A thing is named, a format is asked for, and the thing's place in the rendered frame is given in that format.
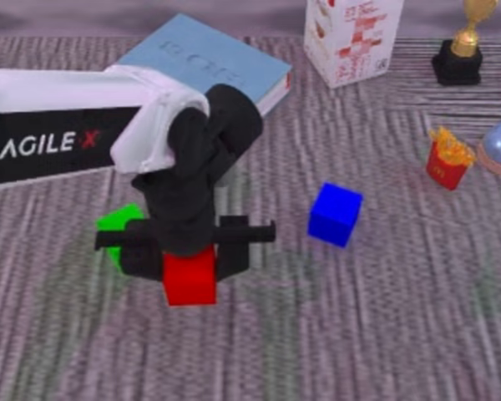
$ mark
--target blue cube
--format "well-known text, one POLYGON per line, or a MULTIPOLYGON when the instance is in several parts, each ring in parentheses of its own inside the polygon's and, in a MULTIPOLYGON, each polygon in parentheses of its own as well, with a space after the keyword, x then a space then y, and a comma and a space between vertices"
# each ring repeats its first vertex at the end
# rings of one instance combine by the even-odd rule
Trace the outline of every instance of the blue cube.
POLYGON ((357 223, 363 195, 325 183, 310 211, 308 235, 345 247, 357 223))

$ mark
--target trophy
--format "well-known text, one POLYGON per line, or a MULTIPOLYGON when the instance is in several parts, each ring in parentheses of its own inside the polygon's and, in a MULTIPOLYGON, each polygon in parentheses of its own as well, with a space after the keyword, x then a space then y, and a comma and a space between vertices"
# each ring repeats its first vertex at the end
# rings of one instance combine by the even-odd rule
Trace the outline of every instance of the trophy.
POLYGON ((440 53, 433 57, 434 73, 441 85, 476 85, 481 82, 478 71, 483 55, 475 28, 493 13, 497 4, 498 0, 464 0, 468 26, 460 29, 453 40, 444 40, 440 53))

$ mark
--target french fries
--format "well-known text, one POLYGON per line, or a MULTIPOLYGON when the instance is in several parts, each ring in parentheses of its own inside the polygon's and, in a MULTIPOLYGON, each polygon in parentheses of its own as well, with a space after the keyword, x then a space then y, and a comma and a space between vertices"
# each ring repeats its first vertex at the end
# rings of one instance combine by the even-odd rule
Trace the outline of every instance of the french fries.
POLYGON ((431 129, 428 134, 436 142, 438 157, 447 164, 469 167, 475 162, 474 152, 466 144, 457 140, 450 130, 440 126, 438 132, 431 129))

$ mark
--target book cover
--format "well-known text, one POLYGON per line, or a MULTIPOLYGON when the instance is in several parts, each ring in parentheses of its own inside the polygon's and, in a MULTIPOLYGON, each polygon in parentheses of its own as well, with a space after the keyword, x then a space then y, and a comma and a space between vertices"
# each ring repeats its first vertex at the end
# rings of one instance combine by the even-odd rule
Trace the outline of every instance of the book cover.
POLYGON ((245 93, 266 114, 289 91, 291 66, 178 14, 148 36, 117 65, 157 69, 202 93, 228 84, 245 93))

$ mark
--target cardboard box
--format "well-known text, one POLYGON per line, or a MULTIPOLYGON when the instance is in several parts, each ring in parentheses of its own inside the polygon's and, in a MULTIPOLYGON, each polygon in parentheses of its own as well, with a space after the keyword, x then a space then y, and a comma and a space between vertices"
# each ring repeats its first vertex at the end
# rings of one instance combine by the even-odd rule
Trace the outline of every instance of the cardboard box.
POLYGON ((307 0, 304 49, 334 89, 387 72, 404 0, 307 0))

